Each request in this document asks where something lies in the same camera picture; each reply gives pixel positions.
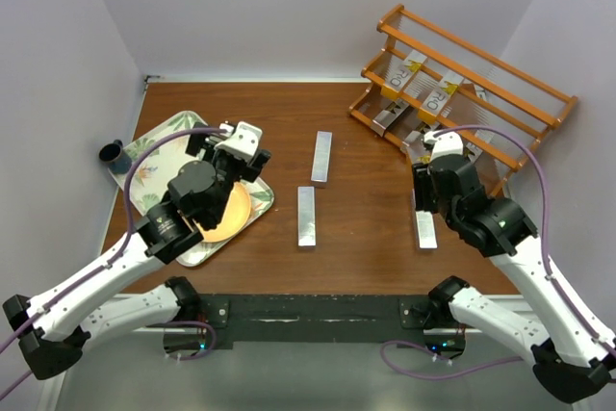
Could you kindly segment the silver gold R&O toothpaste box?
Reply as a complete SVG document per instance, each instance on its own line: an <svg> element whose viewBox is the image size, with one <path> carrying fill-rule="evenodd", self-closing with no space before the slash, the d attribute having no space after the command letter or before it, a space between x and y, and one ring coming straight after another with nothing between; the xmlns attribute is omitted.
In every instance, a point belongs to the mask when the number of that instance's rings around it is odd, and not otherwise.
<svg viewBox="0 0 616 411"><path fill-rule="evenodd" d="M417 159L417 163L423 164L423 165L427 165L430 162L430 156L429 155L424 155L421 156Z"/></svg>

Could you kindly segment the silver angled R&O box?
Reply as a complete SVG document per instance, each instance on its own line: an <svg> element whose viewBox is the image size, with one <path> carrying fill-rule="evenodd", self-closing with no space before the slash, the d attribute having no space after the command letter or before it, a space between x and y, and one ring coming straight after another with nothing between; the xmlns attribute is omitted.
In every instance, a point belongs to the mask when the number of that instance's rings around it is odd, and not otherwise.
<svg viewBox="0 0 616 411"><path fill-rule="evenodd" d="M412 107L405 100L392 101L372 120L371 128L379 137L383 138L393 124L411 112Z"/></svg>

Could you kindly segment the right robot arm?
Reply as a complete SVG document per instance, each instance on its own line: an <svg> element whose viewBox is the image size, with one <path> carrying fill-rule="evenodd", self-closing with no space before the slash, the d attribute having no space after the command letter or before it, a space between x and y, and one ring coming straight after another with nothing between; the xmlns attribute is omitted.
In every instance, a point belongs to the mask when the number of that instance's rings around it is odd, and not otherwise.
<svg viewBox="0 0 616 411"><path fill-rule="evenodd" d="M537 228L523 208L488 195L475 166L462 155L414 164L412 176L416 209L440 214L514 284L537 317L532 321L503 309L450 276L428 294L431 320L442 327L459 321L510 348L562 402L589 398L608 385L615 333L575 294L553 259L542 255Z"/></svg>

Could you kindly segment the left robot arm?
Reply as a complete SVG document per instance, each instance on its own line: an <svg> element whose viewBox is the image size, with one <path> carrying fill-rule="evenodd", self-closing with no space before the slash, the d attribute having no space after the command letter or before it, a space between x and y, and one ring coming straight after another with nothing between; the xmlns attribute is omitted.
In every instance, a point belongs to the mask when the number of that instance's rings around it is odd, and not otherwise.
<svg viewBox="0 0 616 411"><path fill-rule="evenodd" d="M38 380L75 365L85 349L149 324L193 324L199 315L196 291L185 278L170 279L151 295L113 303L112 297L203 242L222 222L235 185L255 182L270 152L262 130L248 123L195 127L191 160L168 181L161 201L140 220L127 219L123 238L64 282L39 295L14 295L4 313L29 373Z"/></svg>

